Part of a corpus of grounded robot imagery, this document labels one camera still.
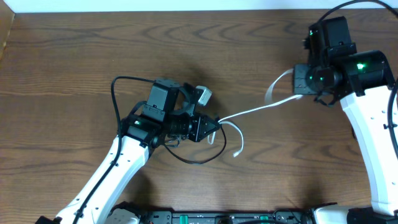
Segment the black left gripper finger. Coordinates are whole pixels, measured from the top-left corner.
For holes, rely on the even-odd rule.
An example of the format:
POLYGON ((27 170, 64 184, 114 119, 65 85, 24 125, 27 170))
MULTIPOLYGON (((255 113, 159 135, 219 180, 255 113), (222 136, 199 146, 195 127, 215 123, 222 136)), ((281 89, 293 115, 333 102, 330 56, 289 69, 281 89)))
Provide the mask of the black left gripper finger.
POLYGON ((208 139, 208 142, 214 142, 215 140, 215 132, 217 132, 217 128, 213 128, 213 129, 200 129, 198 131, 198 140, 201 141, 205 138, 208 139))
POLYGON ((220 129, 220 124, 217 119, 212 119, 208 115, 202 116, 202 128, 203 129, 220 129))

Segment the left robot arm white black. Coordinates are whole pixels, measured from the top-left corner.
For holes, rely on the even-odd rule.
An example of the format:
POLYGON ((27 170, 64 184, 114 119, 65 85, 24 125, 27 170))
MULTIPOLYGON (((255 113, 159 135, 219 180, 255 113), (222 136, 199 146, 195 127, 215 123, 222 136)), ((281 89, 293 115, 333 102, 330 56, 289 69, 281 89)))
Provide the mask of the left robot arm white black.
POLYGON ((128 182, 145 165, 154 149, 167 141, 200 142, 220 124, 196 112, 212 92, 205 86, 152 80, 149 97, 125 117, 117 117, 113 144, 80 193, 55 218, 41 216, 37 223, 105 223, 128 182))

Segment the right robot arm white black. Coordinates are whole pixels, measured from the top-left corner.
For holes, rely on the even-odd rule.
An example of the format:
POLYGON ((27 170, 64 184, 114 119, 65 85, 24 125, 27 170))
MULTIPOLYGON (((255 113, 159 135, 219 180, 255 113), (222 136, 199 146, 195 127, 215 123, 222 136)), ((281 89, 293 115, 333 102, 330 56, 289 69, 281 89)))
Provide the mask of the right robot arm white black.
POLYGON ((359 53, 345 17, 319 20, 308 28, 308 62, 294 66, 293 93, 313 95, 347 115, 366 166, 371 204, 336 203, 304 213, 302 223, 397 223, 396 82, 379 50, 359 53))

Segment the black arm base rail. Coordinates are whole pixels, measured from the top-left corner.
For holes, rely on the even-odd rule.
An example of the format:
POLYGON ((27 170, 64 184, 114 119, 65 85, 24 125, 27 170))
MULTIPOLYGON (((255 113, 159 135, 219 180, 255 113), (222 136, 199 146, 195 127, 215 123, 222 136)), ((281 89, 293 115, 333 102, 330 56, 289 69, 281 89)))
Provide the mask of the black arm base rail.
POLYGON ((105 222, 137 224, 314 223, 309 213, 288 208, 274 211, 183 211, 155 206, 140 207, 132 202, 122 202, 114 206, 105 222))

